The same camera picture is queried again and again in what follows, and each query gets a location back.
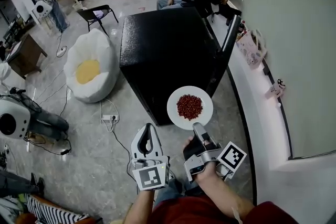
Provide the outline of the person's left forearm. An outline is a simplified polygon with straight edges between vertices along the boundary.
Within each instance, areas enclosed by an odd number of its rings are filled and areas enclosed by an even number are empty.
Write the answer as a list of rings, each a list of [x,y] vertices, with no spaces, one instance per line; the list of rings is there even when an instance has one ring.
[[[153,210],[154,194],[154,190],[140,191],[123,224],[147,224]]]

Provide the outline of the pile of dark red beans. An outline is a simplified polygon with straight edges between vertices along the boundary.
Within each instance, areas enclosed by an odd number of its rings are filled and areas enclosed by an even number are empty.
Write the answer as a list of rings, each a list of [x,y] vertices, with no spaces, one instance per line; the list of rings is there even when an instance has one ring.
[[[179,116],[189,121],[196,119],[202,112],[202,100],[194,95],[185,94],[181,96],[176,104]]]

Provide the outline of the brown wooden desk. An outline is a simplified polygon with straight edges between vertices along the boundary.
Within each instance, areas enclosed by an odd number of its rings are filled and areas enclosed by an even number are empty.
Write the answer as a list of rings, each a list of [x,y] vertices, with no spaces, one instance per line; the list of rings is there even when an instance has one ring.
[[[34,38],[27,34],[11,49],[6,62],[25,80],[28,74],[41,72],[40,67],[37,66],[40,55],[48,56]]]

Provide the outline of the white plate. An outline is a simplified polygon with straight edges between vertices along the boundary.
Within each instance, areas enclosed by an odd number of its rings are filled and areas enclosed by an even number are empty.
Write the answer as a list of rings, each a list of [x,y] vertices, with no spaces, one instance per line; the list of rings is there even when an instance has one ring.
[[[193,95],[200,98],[202,111],[195,119],[186,119],[184,116],[179,115],[177,103],[184,95]],[[213,102],[209,95],[202,89],[194,86],[184,86],[175,90],[168,99],[167,113],[170,120],[178,127],[184,130],[192,130],[192,125],[196,122],[205,126],[213,115]]]

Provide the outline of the white round-window backpack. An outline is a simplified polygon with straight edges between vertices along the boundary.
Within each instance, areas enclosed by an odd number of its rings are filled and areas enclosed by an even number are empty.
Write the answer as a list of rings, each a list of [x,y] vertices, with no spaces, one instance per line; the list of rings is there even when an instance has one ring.
[[[42,17],[48,17],[52,9],[53,7],[46,3],[44,0],[39,0],[36,2],[33,8],[33,13],[38,19],[40,19]]]
[[[0,100],[0,134],[23,139],[27,133],[30,112],[24,106],[9,100]]]

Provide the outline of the white curved ledge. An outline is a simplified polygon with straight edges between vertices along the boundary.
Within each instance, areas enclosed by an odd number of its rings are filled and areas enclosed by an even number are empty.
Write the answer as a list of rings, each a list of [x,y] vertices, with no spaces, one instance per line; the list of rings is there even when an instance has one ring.
[[[251,69],[235,46],[228,67],[244,110],[256,168],[293,171],[281,108],[277,99],[265,96],[271,82],[264,66]]]

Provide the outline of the orange sofa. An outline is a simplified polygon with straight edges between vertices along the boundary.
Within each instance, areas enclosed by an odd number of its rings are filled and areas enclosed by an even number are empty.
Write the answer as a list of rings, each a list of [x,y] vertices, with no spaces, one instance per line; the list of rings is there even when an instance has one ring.
[[[15,220],[15,224],[38,224],[36,223],[36,218],[33,214],[29,213],[26,205],[24,204],[24,212],[21,213]],[[103,224],[101,217],[92,217],[95,219],[96,224]]]

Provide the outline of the black metal chair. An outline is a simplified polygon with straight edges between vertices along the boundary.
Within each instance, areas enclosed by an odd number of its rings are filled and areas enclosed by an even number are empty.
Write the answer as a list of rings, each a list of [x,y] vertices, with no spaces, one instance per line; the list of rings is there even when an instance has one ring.
[[[109,13],[112,13],[116,22],[118,23],[118,19],[115,15],[115,12],[109,5],[101,5],[98,7],[93,8],[82,8],[77,10],[77,13],[87,22],[88,25],[88,31],[90,31],[90,26],[98,22],[103,32],[108,36],[109,34],[106,32],[106,30],[103,27],[102,19],[105,18]]]

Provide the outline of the person's blue jeans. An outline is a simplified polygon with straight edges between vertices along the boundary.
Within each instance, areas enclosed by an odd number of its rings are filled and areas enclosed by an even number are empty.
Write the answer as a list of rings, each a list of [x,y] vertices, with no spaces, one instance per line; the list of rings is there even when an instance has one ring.
[[[190,183],[187,179],[170,179],[168,186],[159,190],[154,208],[164,201],[193,196],[199,192],[201,192],[201,189],[197,182]]]

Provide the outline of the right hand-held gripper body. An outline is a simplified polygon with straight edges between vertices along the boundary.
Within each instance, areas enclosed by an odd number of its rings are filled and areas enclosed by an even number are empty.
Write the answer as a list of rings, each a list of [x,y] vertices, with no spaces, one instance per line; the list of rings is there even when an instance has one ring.
[[[193,155],[184,162],[189,182],[193,181],[196,174],[204,171],[208,162],[215,162],[216,172],[224,181],[232,179],[247,154],[232,142],[229,142],[224,148],[219,144],[217,146],[218,149]]]

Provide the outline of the person's right forearm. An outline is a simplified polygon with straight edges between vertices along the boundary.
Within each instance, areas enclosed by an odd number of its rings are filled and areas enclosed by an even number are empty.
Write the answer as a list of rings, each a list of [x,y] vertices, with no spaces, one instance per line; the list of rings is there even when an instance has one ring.
[[[208,162],[195,181],[216,207],[226,216],[244,221],[254,205],[234,192],[216,173],[215,162]]]

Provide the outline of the pink shopping bag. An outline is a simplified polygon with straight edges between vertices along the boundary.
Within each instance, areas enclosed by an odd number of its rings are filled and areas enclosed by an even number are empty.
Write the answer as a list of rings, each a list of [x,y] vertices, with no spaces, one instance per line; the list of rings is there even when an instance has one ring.
[[[247,31],[236,46],[252,70],[260,66],[267,53],[265,39],[258,29]]]

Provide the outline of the person's red shirt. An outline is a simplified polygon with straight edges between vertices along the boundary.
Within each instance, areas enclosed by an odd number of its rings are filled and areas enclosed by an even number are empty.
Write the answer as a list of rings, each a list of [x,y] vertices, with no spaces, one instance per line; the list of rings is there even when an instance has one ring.
[[[159,203],[148,224],[239,224],[235,217],[224,215],[205,195],[186,196]],[[254,207],[243,224],[298,224],[292,216],[270,201]]]

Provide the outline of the row of drink bottles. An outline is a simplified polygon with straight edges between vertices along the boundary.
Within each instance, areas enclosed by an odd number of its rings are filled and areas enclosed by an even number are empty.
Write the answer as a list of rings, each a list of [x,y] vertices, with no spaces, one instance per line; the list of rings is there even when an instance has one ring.
[[[238,27],[238,34],[237,34],[237,37],[236,37],[236,41],[239,41],[245,33],[246,33],[245,21],[242,20],[239,27]]]

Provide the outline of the person's right hand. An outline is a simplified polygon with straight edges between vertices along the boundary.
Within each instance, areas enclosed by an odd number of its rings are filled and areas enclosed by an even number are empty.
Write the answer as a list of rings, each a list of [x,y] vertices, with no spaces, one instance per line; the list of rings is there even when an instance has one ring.
[[[183,156],[185,160],[188,160],[193,155],[199,155],[206,151],[204,144],[199,140],[197,136],[189,137],[184,148]]]

